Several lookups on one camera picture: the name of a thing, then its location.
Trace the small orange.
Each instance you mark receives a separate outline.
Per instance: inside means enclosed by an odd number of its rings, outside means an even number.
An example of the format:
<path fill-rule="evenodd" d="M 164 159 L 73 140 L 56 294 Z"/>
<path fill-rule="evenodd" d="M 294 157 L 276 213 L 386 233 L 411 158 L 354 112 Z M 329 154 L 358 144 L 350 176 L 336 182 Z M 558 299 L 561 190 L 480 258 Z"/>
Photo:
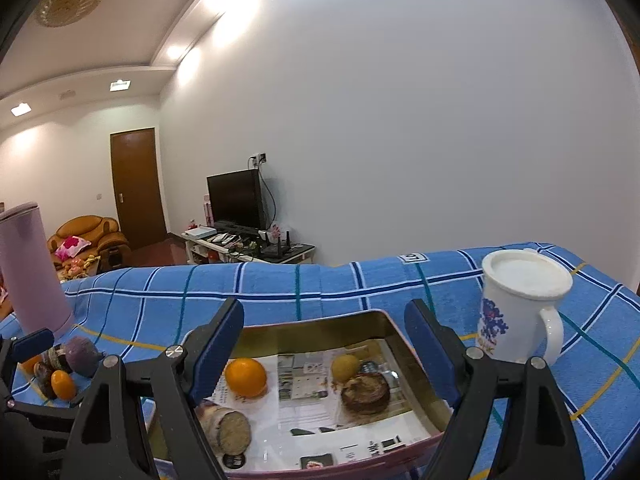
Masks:
<path fill-rule="evenodd" d="M 50 379 L 54 394 L 63 401 L 70 401 L 77 394 L 77 387 L 70 374 L 64 370 L 55 370 Z"/>

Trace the large orange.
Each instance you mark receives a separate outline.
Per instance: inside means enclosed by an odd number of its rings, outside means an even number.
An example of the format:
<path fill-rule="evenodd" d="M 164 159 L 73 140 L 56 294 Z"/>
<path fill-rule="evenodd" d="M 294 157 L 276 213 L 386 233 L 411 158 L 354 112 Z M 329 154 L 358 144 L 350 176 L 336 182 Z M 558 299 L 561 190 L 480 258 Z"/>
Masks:
<path fill-rule="evenodd" d="M 229 389 L 241 398 L 258 398 L 267 391 L 268 376 L 265 367 L 254 359 L 239 358 L 230 361 L 224 369 L 224 380 Z"/>

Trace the dark brown mangosteen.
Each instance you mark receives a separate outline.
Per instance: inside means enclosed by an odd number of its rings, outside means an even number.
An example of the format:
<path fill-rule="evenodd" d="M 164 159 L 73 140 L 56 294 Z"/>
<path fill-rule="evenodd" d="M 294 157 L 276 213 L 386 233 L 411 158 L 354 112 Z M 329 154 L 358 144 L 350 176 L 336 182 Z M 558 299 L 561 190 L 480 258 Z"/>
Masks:
<path fill-rule="evenodd" d="M 352 413 L 378 414 L 390 403 L 390 386 L 381 373 L 358 373 L 345 382 L 341 400 Z"/>

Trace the dark brown chestnut fruit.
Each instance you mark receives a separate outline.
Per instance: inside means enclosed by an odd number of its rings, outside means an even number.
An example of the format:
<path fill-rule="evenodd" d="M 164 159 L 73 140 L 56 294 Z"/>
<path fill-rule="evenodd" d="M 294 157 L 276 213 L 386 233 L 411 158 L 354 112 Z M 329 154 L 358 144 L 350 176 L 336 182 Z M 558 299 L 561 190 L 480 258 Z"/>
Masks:
<path fill-rule="evenodd" d="M 52 387 L 52 375 L 54 369 L 45 362 L 37 362 L 32 369 L 37 385 L 42 394 L 50 400 L 56 398 L 56 393 Z"/>

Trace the cut dark fruit piece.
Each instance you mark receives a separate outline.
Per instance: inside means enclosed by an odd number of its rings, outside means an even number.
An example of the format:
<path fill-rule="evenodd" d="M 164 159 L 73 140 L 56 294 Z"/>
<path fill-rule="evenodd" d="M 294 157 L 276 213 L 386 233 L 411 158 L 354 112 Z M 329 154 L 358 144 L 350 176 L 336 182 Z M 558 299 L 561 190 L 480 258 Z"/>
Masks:
<path fill-rule="evenodd" d="M 42 354 L 42 362 L 52 370 L 62 370 L 70 374 L 73 370 L 66 360 L 66 352 L 62 344 L 56 344 Z"/>

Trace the pink thermos jug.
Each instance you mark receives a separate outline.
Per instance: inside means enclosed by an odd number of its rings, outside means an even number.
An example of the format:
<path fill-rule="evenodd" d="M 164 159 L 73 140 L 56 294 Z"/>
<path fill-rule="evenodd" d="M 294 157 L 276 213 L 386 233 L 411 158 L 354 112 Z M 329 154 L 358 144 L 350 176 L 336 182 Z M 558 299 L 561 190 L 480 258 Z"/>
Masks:
<path fill-rule="evenodd" d="M 25 335 L 47 328 L 60 338 L 70 330 L 73 310 L 51 260 L 36 203 L 1 215 L 1 275 Z"/>

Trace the purple round fruit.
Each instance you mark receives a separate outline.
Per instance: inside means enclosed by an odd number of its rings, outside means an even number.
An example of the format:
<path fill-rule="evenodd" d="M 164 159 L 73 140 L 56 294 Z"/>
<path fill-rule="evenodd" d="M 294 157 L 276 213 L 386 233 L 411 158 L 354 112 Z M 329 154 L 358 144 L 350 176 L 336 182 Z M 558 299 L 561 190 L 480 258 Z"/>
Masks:
<path fill-rule="evenodd" d="M 63 344 L 64 358 L 76 374 L 93 378 L 105 354 L 87 337 L 75 336 Z"/>

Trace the pink floral cushion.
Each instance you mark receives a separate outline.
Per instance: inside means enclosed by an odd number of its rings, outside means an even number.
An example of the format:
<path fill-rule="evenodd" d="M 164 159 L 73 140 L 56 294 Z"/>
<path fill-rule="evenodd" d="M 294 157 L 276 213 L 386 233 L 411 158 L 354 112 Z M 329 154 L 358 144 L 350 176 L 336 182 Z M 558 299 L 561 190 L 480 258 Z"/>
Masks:
<path fill-rule="evenodd" d="M 83 237 L 69 236 L 55 249 L 54 254 L 62 261 L 73 260 L 83 250 L 89 248 L 91 243 Z"/>

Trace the blue plaid tablecloth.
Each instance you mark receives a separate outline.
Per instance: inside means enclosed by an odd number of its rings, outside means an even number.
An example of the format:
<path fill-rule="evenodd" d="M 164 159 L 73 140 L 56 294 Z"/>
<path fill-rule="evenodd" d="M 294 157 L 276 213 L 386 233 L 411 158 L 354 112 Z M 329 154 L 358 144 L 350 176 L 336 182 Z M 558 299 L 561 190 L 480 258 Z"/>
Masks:
<path fill-rule="evenodd" d="M 639 440 L 639 299 L 615 278 L 548 243 L 529 249 L 573 278 L 560 303 L 564 344 L 552 372 L 570 411 L 585 473 L 610 478 Z M 383 310 L 396 323 L 420 298 L 470 344 L 485 248 L 401 255 L 331 268 L 257 262 L 132 268 L 63 286 L 75 333 L 128 360 L 156 356 L 239 298 L 250 325 Z"/>

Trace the cut taro piece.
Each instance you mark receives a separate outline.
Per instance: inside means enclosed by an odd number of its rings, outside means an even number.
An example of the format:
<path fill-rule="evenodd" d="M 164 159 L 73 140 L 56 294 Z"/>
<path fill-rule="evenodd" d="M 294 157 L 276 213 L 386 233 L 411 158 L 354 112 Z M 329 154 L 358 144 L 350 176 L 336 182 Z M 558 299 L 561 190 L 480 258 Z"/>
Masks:
<path fill-rule="evenodd" d="M 195 414 L 207 442 L 216 453 L 241 455 L 250 446 L 250 422 L 239 411 L 203 402 L 195 409 Z"/>

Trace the orange leather sofa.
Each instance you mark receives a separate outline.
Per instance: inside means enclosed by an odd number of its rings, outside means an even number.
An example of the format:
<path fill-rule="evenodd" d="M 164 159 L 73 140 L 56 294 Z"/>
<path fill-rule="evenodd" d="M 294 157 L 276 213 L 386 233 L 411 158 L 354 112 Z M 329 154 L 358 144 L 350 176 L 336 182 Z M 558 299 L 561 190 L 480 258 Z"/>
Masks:
<path fill-rule="evenodd" d="M 55 249 L 69 236 L 83 237 L 91 246 L 83 250 L 73 260 L 62 262 L 55 254 Z M 73 261 L 86 261 L 89 257 L 99 257 L 99 272 L 111 271 L 129 266 L 131 248 L 124 233 L 114 218 L 100 217 L 94 214 L 79 216 L 66 221 L 49 237 L 47 248 L 56 270 L 66 269 Z"/>

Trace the white floral mug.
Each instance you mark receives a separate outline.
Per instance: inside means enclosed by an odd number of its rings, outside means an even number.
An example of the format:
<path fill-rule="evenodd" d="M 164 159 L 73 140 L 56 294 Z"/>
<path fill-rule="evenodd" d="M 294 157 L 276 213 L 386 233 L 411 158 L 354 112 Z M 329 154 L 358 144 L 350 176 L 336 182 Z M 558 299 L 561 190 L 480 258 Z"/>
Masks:
<path fill-rule="evenodd" d="M 483 296 L 475 345 L 499 361 L 559 359 L 564 327 L 558 305 L 573 278 L 564 266 L 531 249 L 501 249 L 482 260 Z"/>

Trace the brown wooden door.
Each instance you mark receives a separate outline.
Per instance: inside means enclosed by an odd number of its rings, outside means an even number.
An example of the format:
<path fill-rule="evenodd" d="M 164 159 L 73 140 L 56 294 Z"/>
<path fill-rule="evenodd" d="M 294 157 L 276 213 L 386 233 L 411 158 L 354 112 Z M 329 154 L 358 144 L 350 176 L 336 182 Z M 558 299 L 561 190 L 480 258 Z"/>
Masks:
<path fill-rule="evenodd" d="M 158 180 L 155 129 L 113 133 L 110 142 L 120 229 L 132 249 L 162 242 L 167 229 Z"/>

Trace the white tv stand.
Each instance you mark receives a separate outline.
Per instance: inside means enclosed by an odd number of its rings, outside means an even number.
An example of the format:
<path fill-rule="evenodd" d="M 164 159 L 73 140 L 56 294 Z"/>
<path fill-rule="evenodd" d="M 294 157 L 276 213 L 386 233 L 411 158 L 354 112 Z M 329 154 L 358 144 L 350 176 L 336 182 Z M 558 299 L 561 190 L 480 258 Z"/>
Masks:
<path fill-rule="evenodd" d="M 265 244 L 242 242 L 236 235 L 209 233 L 194 236 L 192 230 L 182 232 L 179 237 L 186 246 L 188 263 L 208 262 L 236 263 L 263 262 L 274 264 L 312 263 L 316 248 L 308 244 L 282 243 Z"/>

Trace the yellow small fruit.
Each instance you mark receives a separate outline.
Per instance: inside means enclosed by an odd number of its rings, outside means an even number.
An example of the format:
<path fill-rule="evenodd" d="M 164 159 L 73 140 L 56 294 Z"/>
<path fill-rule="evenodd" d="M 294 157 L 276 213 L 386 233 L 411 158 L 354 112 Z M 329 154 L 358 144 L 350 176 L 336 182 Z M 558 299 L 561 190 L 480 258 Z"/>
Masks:
<path fill-rule="evenodd" d="M 334 382 L 344 384 L 360 370 L 360 359 L 353 354 L 344 353 L 336 356 L 331 363 L 331 373 Z"/>

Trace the metal tin box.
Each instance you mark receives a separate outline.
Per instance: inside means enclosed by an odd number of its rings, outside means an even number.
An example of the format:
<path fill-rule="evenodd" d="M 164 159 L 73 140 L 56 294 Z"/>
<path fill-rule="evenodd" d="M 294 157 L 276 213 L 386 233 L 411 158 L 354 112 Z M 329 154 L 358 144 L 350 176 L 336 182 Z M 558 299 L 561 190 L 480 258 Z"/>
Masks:
<path fill-rule="evenodd" d="M 345 408 L 331 366 L 346 354 L 385 378 L 384 411 Z M 407 338 L 381 310 L 246 326 L 231 356 L 262 364 L 267 381 L 265 393 L 244 399 L 221 380 L 205 400 L 218 410 L 208 432 L 234 412 L 250 424 L 243 454 L 215 452 L 230 479 L 416 478 L 450 419 Z"/>

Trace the black television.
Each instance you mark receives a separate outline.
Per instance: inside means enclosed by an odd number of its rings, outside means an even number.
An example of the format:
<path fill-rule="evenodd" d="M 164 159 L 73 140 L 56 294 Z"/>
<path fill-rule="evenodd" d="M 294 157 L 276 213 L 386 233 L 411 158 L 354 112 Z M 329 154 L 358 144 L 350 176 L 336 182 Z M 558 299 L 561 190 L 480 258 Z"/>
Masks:
<path fill-rule="evenodd" d="M 257 169 L 215 174 L 209 176 L 206 182 L 215 223 L 231 222 L 258 230 L 266 226 Z"/>

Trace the wall power socket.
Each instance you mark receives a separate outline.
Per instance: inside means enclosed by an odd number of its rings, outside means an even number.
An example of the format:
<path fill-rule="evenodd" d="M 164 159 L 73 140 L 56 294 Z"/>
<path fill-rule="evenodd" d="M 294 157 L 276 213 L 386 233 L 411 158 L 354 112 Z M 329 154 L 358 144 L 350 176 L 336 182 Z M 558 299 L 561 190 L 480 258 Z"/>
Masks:
<path fill-rule="evenodd" d="M 255 165 L 263 164 L 267 161 L 267 155 L 265 153 L 257 153 L 252 156 Z"/>

